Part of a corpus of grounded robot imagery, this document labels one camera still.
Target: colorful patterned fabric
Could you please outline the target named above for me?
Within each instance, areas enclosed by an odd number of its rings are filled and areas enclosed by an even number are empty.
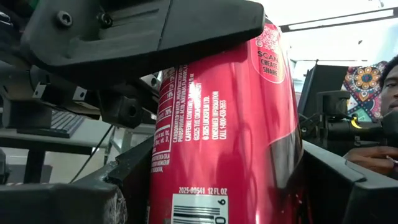
[[[381,117],[379,79],[386,63],[348,69],[342,89],[351,94],[347,102],[349,116],[357,114],[360,121],[374,121]]]

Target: barcode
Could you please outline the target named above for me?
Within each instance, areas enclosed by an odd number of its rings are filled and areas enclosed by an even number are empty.
[[[174,194],[172,224],[227,224],[228,196]]]

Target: black monitor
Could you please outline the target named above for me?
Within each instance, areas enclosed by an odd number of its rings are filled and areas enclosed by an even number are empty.
[[[348,67],[318,65],[308,71],[298,103],[298,113],[311,117],[317,112],[317,93],[340,90]]]

